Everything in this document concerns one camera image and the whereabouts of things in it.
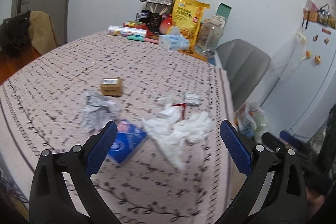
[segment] crumpled tissue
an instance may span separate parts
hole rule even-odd
[[[88,132],[102,130],[109,122],[119,119],[120,106],[110,97],[88,91],[83,109],[83,126]]]
[[[181,159],[185,141],[194,144],[204,140],[212,130],[213,122],[207,112],[192,114],[189,119],[178,122],[183,108],[172,106],[159,112],[154,119],[144,120],[143,126],[159,146],[173,167],[184,170]]]

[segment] small cardboard box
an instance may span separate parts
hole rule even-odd
[[[101,94],[107,96],[121,96],[123,80],[120,78],[103,79],[100,83]]]
[[[232,8],[230,6],[225,5],[224,3],[221,3],[218,6],[216,15],[220,17],[220,21],[221,21],[221,25],[220,26],[222,27],[222,29],[224,29],[224,25],[227,22],[227,19],[229,17],[231,9]]]

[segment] door handle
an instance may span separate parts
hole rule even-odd
[[[23,0],[17,0],[17,11],[16,14],[21,14],[21,4]]]

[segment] patterned tablecloth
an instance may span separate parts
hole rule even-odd
[[[224,119],[232,121],[226,72],[206,62],[168,52],[144,42],[89,35],[59,47],[30,63],[0,86],[0,149],[11,175],[28,198],[34,168],[42,150],[68,151],[89,137],[82,128],[85,92],[99,92],[106,77],[124,81],[121,117],[141,125],[160,106],[167,92],[201,95],[214,130],[207,140],[185,146],[186,170],[169,165],[154,141],[147,139],[124,164],[106,158],[91,176],[99,193],[123,223],[214,223],[228,199],[229,154],[219,135]],[[68,190],[85,213],[68,174]]]

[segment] gray chair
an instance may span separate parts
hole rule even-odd
[[[226,42],[216,49],[230,81],[233,109],[249,97],[268,70],[271,58],[259,48],[241,39]]]

